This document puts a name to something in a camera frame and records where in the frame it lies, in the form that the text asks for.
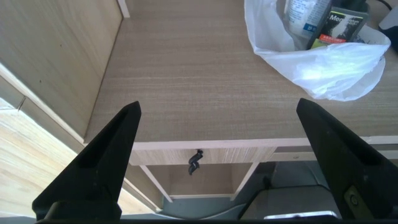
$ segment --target wood grain surface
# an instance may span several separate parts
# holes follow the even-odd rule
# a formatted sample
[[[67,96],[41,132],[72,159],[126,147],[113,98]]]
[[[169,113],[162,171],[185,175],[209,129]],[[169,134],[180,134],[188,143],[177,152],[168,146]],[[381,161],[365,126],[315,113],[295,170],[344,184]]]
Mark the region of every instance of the wood grain surface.
[[[235,200],[259,164],[259,162],[253,162],[231,165],[232,189],[234,192],[231,200]]]
[[[398,159],[398,144],[372,145],[384,157],[390,160]],[[315,161],[317,157],[310,146],[278,147],[269,161]]]
[[[24,95],[0,76],[0,110],[18,108]]]
[[[245,162],[267,162],[276,147],[250,147],[231,149],[202,149],[200,164],[231,164]],[[197,153],[196,149],[158,149],[133,150],[132,165],[178,165],[188,164],[188,160]]]
[[[0,110],[0,212],[35,216],[33,200],[83,149],[67,136],[28,98],[18,109]],[[121,190],[118,203],[123,214],[155,210],[138,197],[133,190]]]
[[[120,22],[116,0],[1,1],[4,78],[83,138]]]
[[[203,164],[192,175],[189,165],[146,167],[170,198],[197,198],[232,197],[246,183],[252,164]]]
[[[159,191],[163,194],[166,200],[168,200],[169,202],[173,202],[169,195],[171,188],[170,169],[165,166],[152,166],[150,168],[147,166],[140,166],[140,168],[159,189]]]
[[[85,141],[133,101],[142,108],[134,147],[305,138],[295,109],[301,97],[310,97],[253,54],[243,1],[126,3],[134,3],[134,14],[121,24]],[[381,81],[366,96],[314,101],[358,135],[396,142],[398,56],[389,50],[386,59]]]

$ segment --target wall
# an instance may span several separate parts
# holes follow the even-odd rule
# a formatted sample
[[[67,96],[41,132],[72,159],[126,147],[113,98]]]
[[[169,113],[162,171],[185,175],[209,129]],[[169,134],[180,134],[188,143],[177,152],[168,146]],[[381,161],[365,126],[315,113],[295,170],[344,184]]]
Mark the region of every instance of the wall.
[[[0,75],[82,141],[120,22],[116,0],[2,0]]]

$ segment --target desk drawer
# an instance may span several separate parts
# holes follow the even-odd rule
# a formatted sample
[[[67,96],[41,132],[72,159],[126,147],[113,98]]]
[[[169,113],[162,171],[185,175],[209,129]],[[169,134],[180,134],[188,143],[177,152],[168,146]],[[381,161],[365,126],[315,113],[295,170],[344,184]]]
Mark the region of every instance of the desk drawer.
[[[267,162],[276,147],[247,147],[229,149],[201,149],[203,158],[199,164],[232,164]],[[132,165],[182,165],[197,153],[196,149],[133,150]]]

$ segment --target white plastic bag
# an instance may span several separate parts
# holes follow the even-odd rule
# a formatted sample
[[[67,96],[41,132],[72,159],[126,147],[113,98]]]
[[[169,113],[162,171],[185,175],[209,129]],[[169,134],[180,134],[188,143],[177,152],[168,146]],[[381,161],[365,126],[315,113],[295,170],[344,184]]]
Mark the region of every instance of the white plastic bag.
[[[256,55],[315,99],[356,100],[377,85],[386,64],[383,54],[391,44],[384,34],[364,26],[358,35],[367,44],[297,50],[285,29],[281,5],[284,1],[244,1],[248,36]]]

